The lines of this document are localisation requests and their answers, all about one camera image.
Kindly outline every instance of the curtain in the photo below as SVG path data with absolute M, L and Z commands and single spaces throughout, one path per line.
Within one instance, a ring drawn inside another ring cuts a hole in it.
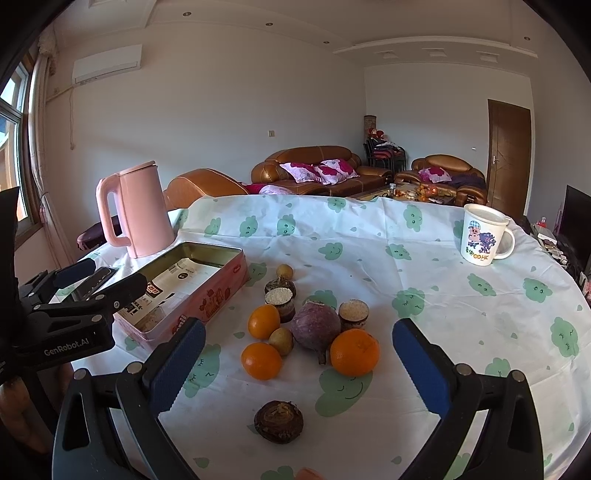
M 74 263 L 74 258 L 56 209 L 47 190 L 47 159 L 45 157 L 44 120 L 47 78 L 55 68 L 56 37 L 50 25 L 39 37 L 39 55 L 33 69 L 29 96 L 28 134 L 31 170 L 41 200 L 40 217 L 53 260 L 60 268 Z

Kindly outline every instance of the purple blanket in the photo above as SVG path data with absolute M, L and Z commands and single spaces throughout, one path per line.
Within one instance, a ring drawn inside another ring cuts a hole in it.
M 469 173 L 458 173 L 452 177 L 451 181 L 442 181 L 440 183 L 450 185 L 454 188 L 469 186 L 486 190 L 486 182 L 482 178 L 476 175 L 470 175 Z

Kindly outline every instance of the pink tin box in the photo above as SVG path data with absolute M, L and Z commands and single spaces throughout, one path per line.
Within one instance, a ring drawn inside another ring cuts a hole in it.
M 146 294 L 114 316 L 147 351 L 170 340 L 188 317 L 207 324 L 248 279 L 241 249 L 194 242 L 177 245 L 138 272 L 148 280 Z

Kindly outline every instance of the pink electric kettle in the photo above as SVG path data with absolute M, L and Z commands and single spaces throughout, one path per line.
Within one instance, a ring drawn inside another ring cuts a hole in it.
M 115 236 L 107 195 L 115 195 L 122 236 Z M 96 203 L 106 240 L 127 247 L 132 258 L 147 257 L 174 242 L 174 231 L 164 206 L 156 162 L 142 163 L 101 179 Z

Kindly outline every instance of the ceiling light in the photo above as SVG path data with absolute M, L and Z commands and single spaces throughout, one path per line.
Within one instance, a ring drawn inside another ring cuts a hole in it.
M 393 51 L 381 51 L 381 52 L 378 52 L 378 55 L 381 55 L 384 60 L 398 58 L 398 55 L 396 55 Z
M 476 51 L 476 53 L 480 54 L 480 59 L 482 61 L 489 61 L 491 63 L 499 63 L 499 54 L 498 53 L 490 53 L 487 51 Z
M 424 48 L 423 50 L 428 51 L 430 57 L 447 57 L 443 48 Z

